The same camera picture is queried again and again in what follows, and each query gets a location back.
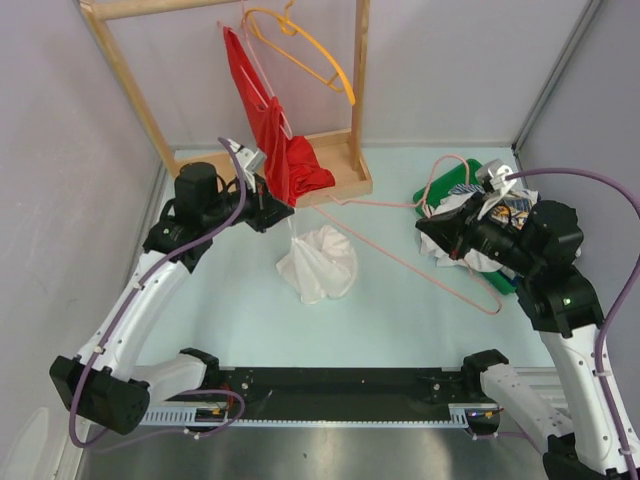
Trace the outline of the pink wire hanger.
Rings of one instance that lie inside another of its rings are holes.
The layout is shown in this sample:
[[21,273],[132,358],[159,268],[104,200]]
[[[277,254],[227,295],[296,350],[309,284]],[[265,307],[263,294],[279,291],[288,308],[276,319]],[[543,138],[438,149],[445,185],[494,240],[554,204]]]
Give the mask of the pink wire hanger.
[[460,162],[460,164],[464,168],[465,184],[469,185],[470,184],[470,180],[471,180],[471,169],[470,169],[468,160],[465,159],[464,157],[460,156],[460,155],[445,154],[445,155],[441,156],[440,158],[438,158],[435,161],[434,166],[432,167],[432,169],[430,171],[427,183],[426,183],[426,185],[425,185],[425,187],[423,189],[423,194],[419,197],[419,199],[416,202],[413,202],[413,203],[379,202],[379,201],[371,201],[371,200],[357,200],[355,198],[349,198],[349,199],[345,199],[345,200],[340,200],[337,197],[335,197],[334,195],[331,195],[329,193],[321,193],[320,191],[316,191],[316,192],[312,192],[311,193],[310,207],[313,208],[314,210],[316,210],[318,213],[320,213],[322,216],[324,216],[329,221],[333,222],[334,224],[336,224],[340,228],[346,230],[348,233],[354,235],[358,240],[364,242],[368,246],[370,246],[373,249],[375,249],[377,252],[379,252],[382,255],[388,257],[389,259],[397,262],[398,264],[402,265],[403,267],[407,268],[408,270],[412,271],[413,273],[416,273],[417,275],[419,275],[423,279],[427,280],[428,282],[431,282],[432,284],[434,284],[437,287],[441,288],[445,292],[455,296],[457,299],[462,300],[464,303],[474,307],[475,309],[479,310],[480,312],[482,312],[484,314],[487,314],[487,315],[490,315],[490,316],[496,316],[501,312],[501,310],[503,308],[502,301],[500,300],[499,296],[491,289],[491,287],[486,282],[484,282],[480,277],[477,276],[477,274],[469,267],[469,265],[466,265],[466,268],[467,268],[468,274],[470,275],[471,280],[474,281],[475,283],[479,284],[486,292],[488,292],[491,295],[491,297],[495,300],[496,305],[497,305],[497,308],[495,310],[489,310],[487,308],[484,308],[483,306],[481,306],[478,303],[472,301],[471,299],[469,299],[468,297],[464,296],[463,294],[457,292],[453,288],[445,285],[444,283],[442,283],[438,279],[436,279],[436,278],[434,278],[432,276],[429,276],[425,272],[423,272],[423,271],[419,270],[418,268],[410,265],[409,263],[405,262],[404,260],[402,260],[398,256],[396,256],[393,253],[385,250],[384,248],[382,248],[380,245],[376,244],[372,240],[368,239],[367,237],[363,236],[362,234],[360,234],[357,231],[353,230],[352,228],[348,227],[343,222],[337,220],[334,216],[330,215],[325,210],[323,210],[322,208],[319,207],[321,200],[329,200],[330,202],[338,204],[340,206],[345,206],[345,205],[348,205],[348,204],[359,204],[359,205],[367,205],[367,206],[374,206],[374,207],[385,207],[385,208],[396,208],[396,209],[416,209],[416,208],[420,208],[421,211],[425,214],[424,219],[426,219],[428,217],[428,214],[429,214],[428,196],[429,196],[429,193],[430,193],[430,190],[431,190],[431,186],[432,186],[433,181],[434,181],[434,177],[435,177],[436,171],[437,171],[439,165],[443,161],[445,161],[447,159],[453,159],[453,160],[456,160],[456,161]]

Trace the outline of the white tank top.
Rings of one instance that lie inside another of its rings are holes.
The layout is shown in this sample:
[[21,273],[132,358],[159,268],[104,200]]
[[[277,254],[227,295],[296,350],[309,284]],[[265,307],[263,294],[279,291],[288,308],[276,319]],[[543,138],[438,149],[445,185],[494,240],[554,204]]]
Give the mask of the white tank top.
[[276,264],[282,279],[305,305],[340,299],[353,287],[359,264],[349,239],[331,225],[293,237]]

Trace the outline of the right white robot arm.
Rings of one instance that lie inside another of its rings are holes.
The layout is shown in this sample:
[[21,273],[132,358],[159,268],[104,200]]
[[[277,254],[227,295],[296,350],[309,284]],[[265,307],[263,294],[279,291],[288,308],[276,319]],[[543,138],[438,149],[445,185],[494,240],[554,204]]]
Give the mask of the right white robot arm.
[[553,361],[569,413],[525,385],[496,351],[465,358],[471,370],[461,376],[463,393],[505,408],[541,453],[550,479],[638,478],[639,438],[599,339],[605,316],[595,288],[574,264],[584,238],[575,210],[539,201],[516,228],[481,216],[482,203],[474,194],[416,227],[453,259],[476,250],[519,276],[518,304]]

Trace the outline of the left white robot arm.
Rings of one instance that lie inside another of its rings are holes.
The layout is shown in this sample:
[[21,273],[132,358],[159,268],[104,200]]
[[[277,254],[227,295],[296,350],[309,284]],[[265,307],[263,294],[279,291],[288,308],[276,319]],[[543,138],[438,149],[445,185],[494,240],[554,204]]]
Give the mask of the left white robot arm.
[[136,269],[109,315],[75,356],[59,356],[50,367],[50,378],[69,411],[69,437],[75,446],[95,443],[80,438],[79,419],[101,426],[104,433],[127,435],[151,405],[174,397],[213,398],[237,417],[243,415],[245,400],[223,385],[213,355],[185,348],[153,367],[136,362],[165,303],[217,235],[237,224],[264,233],[294,212],[257,174],[238,169],[226,182],[209,163],[181,168],[174,196],[149,230]]

